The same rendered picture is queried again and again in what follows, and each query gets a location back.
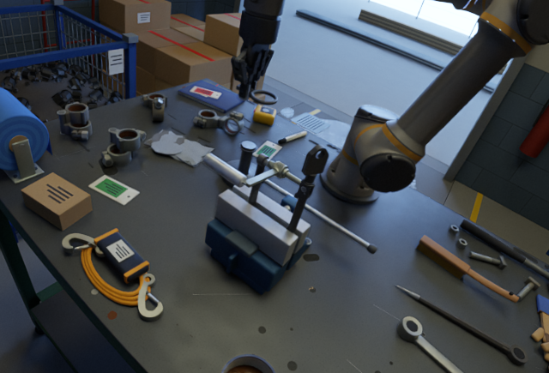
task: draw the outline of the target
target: black ring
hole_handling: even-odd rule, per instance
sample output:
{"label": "black ring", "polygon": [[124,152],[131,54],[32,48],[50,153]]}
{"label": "black ring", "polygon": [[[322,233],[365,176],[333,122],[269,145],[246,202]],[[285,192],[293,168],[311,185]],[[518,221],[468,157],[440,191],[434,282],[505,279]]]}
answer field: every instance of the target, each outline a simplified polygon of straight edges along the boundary
{"label": "black ring", "polygon": [[[263,93],[266,96],[270,96],[273,98],[273,100],[271,101],[260,100],[256,97],[256,94],[259,94],[259,93]],[[250,97],[252,100],[254,100],[256,103],[259,103],[260,105],[275,105],[278,102],[278,97],[276,97],[276,94],[268,92],[266,90],[254,90],[253,92],[250,93]]]}

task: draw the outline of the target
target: table top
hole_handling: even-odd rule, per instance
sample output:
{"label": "table top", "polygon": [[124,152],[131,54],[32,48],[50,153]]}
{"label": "table top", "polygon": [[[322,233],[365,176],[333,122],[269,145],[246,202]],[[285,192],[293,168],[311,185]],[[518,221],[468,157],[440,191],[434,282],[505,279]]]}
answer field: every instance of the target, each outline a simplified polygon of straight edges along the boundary
{"label": "table top", "polygon": [[[328,226],[309,212],[312,246],[270,292],[255,293],[243,281],[225,273],[209,255],[204,243],[207,223],[214,218],[217,195],[228,187],[204,164],[191,167],[142,147],[127,166],[118,167],[114,178],[141,194],[122,206],[92,191],[88,185],[104,173],[101,152],[110,144],[111,127],[135,128],[148,137],[162,129],[185,134],[187,139],[214,147],[214,154],[229,161],[240,156],[239,143],[257,145],[276,141],[300,128],[278,116],[272,127],[251,122],[253,105],[242,104],[245,128],[235,137],[220,129],[198,129],[192,118],[203,107],[184,99],[177,89],[168,97],[163,123],[153,123],[151,110],[140,99],[129,99],[90,112],[94,134],[86,142],[59,134],[57,122],[47,128],[53,154],[39,161],[45,173],[55,172],[92,196],[94,210],[64,232],[28,210],[21,189],[40,179],[13,184],[0,175],[0,208],[19,223],[23,237],[111,342],[130,355],[130,364],[147,372],[221,372],[231,358],[256,354],[277,372],[439,372],[441,369],[417,346],[396,332],[399,321],[415,316],[423,324],[425,338],[463,371],[545,370],[539,345],[529,335],[540,325],[535,293],[513,304],[465,276],[454,278],[419,253],[426,234],[455,253],[487,279],[518,292],[528,276],[542,281],[537,292],[546,295],[546,280],[511,259],[500,270],[490,264],[471,262],[468,250],[458,250],[449,226],[462,217],[412,189],[383,194],[367,206],[341,202],[330,196],[319,180],[308,203],[378,247],[375,255]],[[303,177],[313,135],[287,143],[274,159]],[[326,147],[332,160],[337,152]],[[297,185],[274,180],[294,193]],[[262,192],[280,201],[283,195],[262,186]],[[123,307],[93,286],[78,256],[66,256],[61,241],[79,232],[97,237],[118,228],[134,249],[151,263],[156,277],[153,294],[164,304],[156,322],[144,322],[136,308]],[[461,233],[471,250],[497,256],[494,250]],[[100,259],[94,257],[100,275],[116,288],[126,286]],[[502,353],[475,339],[421,304],[398,291],[404,286],[508,345],[518,345],[529,358],[525,367],[514,366]],[[118,316],[108,318],[111,311]]]}

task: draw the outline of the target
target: white floor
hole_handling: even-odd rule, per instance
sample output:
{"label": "white floor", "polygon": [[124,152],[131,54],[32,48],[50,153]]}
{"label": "white floor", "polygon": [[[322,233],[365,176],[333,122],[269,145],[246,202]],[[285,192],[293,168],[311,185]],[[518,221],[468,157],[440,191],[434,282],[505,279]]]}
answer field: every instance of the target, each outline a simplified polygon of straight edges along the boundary
{"label": "white floor", "polygon": [[[308,9],[400,43],[413,42],[359,21],[360,10],[403,19],[424,30],[430,25],[367,0],[286,0],[267,75],[349,116],[354,116],[363,104],[379,105],[401,115],[438,74],[411,59],[297,17],[298,9]],[[459,33],[444,33],[455,43],[467,42],[467,37]],[[479,92],[428,144],[427,154],[450,165],[490,97],[487,91]]]}

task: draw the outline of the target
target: blue roll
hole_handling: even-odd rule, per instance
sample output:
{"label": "blue roll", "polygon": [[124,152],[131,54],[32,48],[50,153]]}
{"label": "blue roll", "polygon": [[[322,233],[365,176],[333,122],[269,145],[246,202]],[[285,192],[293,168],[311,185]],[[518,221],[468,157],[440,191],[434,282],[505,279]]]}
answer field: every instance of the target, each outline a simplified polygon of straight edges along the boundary
{"label": "blue roll", "polygon": [[9,150],[9,142],[17,135],[28,139],[35,162],[50,143],[50,134],[44,124],[13,94],[0,87],[0,169],[17,170],[15,155]]}

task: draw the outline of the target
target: black handle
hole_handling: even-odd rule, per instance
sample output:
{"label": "black handle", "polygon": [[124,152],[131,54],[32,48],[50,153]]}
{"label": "black handle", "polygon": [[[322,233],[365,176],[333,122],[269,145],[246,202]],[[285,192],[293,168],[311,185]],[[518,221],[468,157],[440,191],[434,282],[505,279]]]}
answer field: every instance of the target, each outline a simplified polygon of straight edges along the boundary
{"label": "black handle", "polygon": [[518,262],[524,263],[526,261],[525,256],[521,255],[516,250],[511,248],[501,238],[483,229],[482,227],[475,225],[473,222],[469,220],[464,220],[462,222],[462,229],[468,231],[473,236],[479,238],[486,244],[491,245],[491,247],[493,247],[497,251],[501,251],[502,253],[505,253],[507,256],[512,257]]}

